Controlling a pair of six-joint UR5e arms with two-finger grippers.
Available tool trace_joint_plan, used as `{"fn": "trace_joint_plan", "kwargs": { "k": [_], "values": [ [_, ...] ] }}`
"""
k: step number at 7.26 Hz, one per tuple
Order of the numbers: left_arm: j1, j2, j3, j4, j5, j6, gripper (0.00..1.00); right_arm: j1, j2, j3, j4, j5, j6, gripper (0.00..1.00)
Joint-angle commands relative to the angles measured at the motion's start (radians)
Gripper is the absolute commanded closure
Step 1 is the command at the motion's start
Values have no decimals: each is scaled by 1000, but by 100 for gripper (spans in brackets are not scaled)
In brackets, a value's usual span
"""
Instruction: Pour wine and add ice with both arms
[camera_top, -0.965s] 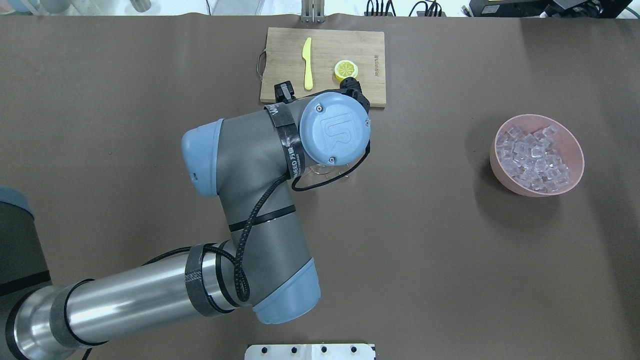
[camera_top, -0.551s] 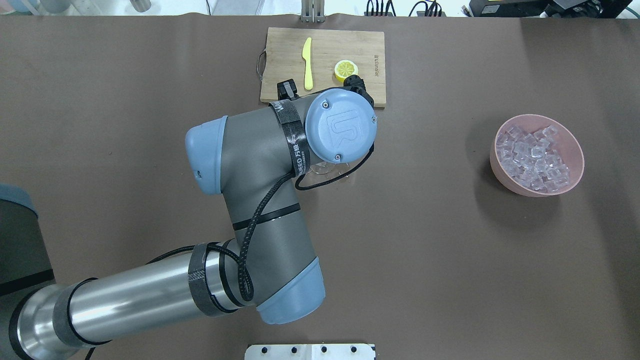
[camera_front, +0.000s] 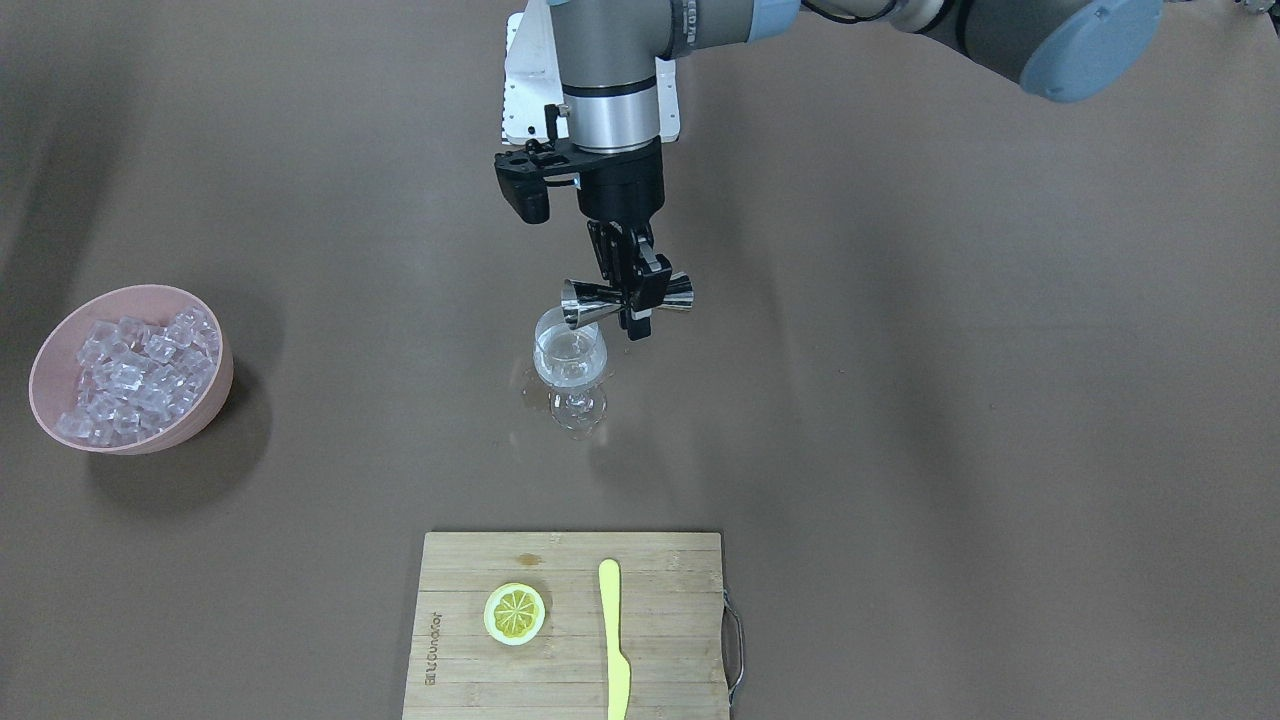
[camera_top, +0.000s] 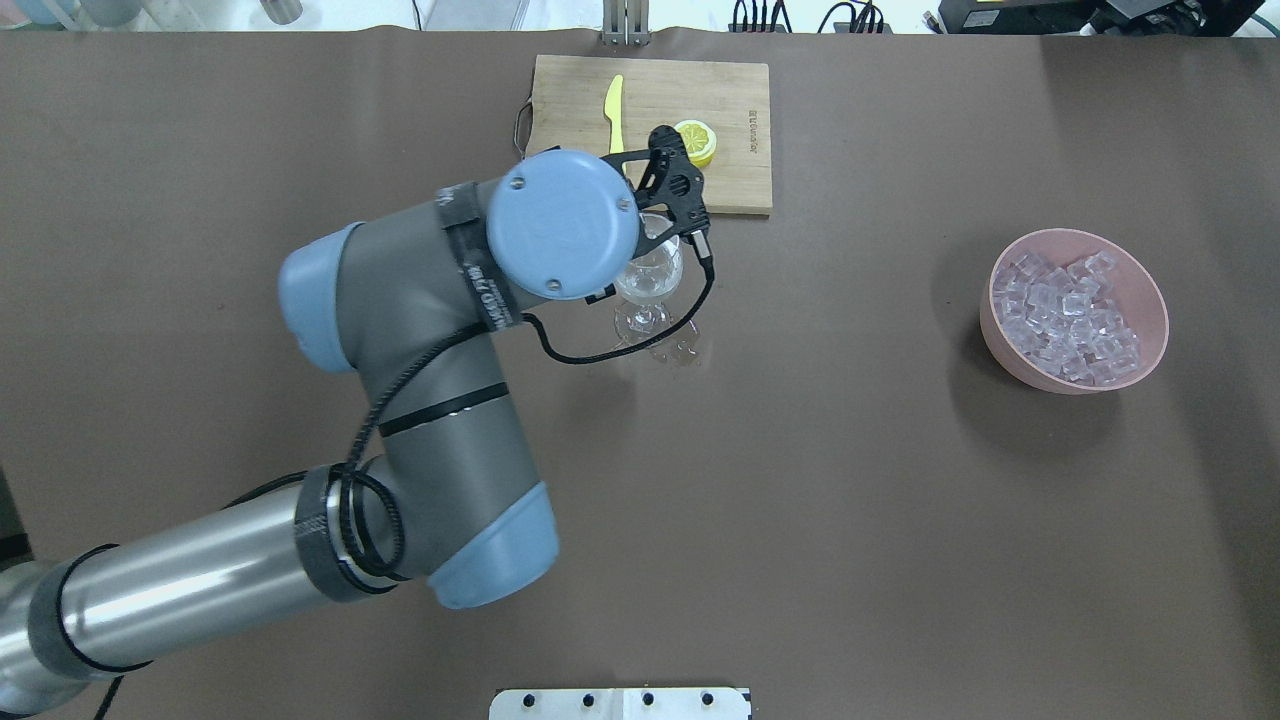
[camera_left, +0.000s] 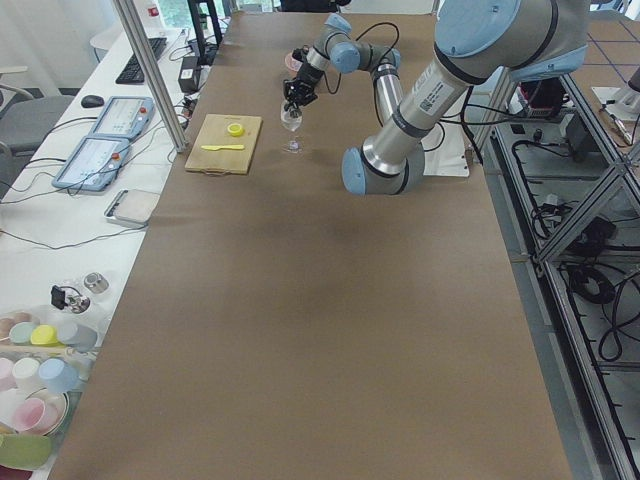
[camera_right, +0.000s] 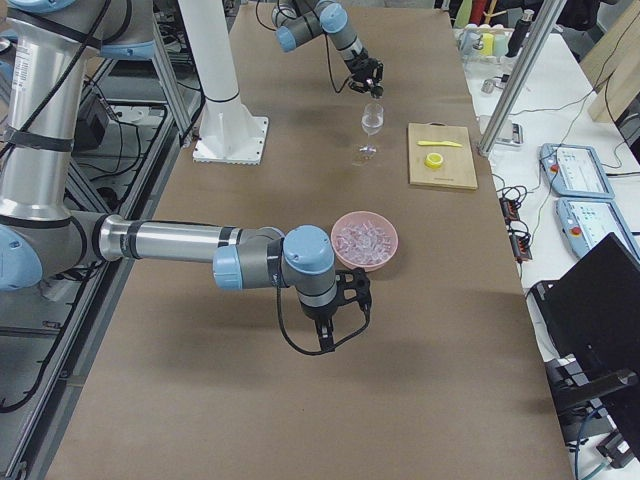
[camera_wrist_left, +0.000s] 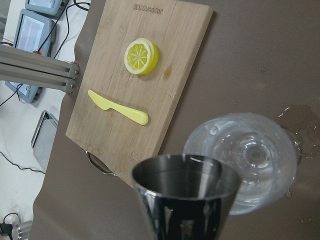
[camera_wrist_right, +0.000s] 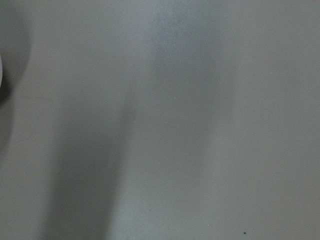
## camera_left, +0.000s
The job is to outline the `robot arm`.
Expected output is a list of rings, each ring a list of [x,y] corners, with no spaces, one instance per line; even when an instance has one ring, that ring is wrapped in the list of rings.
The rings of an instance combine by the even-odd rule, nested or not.
[[[383,65],[397,69],[400,64],[400,54],[395,49],[397,41],[391,46],[362,41],[366,33],[378,26],[391,26],[391,23],[374,24],[352,39],[351,24],[340,14],[331,13],[316,40],[292,52],[292,58],[300,67],[292,79],[283,81],[282,113],[293,119],[301,118],[301,109],[318,98],[316,87],[321,81],[325,82],[328,92],[335,95],[343,75],[365,71],[376,76]]]
[[[397,195],[419,183],[421,141],[473,85],[505,67],[515,82],[554,78],[584,62],[587,1],[447,1],[434,32],[434,58],[382,129],[343,155],[352,194]]]

